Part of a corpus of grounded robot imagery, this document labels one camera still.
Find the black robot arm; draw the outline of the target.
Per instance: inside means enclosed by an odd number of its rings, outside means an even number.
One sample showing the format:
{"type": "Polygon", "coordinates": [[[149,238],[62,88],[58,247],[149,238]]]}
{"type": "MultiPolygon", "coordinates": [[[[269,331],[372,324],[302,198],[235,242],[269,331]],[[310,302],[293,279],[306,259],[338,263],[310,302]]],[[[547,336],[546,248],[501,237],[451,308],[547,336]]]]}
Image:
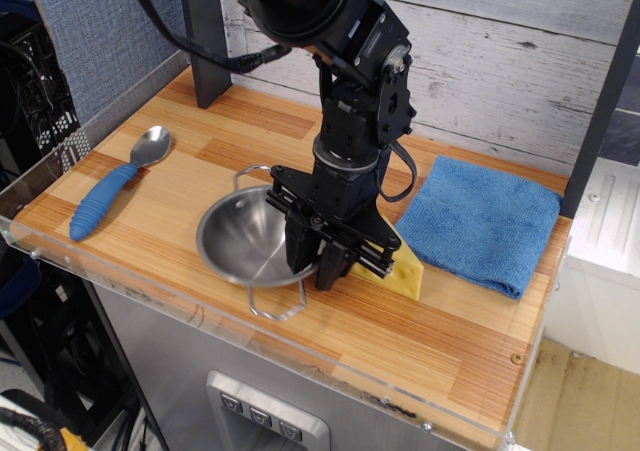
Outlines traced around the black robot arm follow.
{"type": "Polygon", "coordinates": [[[400,140],[415,116],[407,28],[384,0],[239,1],[266,36],[306,50],[319,69],[313,169],[271,170],[268,200],[285,216],[288,266],[316,266],[322,291],[354,264],[387,275],[401,240],[377,203],[391,157],[407,157],[400,140]]]}

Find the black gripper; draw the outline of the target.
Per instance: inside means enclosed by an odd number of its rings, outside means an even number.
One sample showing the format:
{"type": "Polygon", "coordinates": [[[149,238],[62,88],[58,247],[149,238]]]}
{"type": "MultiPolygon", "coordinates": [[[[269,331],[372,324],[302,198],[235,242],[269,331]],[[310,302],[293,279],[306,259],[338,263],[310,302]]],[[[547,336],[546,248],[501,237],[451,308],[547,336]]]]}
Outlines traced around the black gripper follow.
{"type": "Polygon", "coordinates": [[[319,266],[316,289],[330,291],[346,277],[354,263],[379,277],[390,274],[400,237],[391,229],[376,205],[402,199],[382,191],[390,155],[402,155],[394,142],[369,148],[354,160],[345,160],[320,143],[313,146],[314,167],[306,173],[275,165],[273,187],[267,202],[285,214],[286,260],[293,273],[310,264],[319,266]]]}

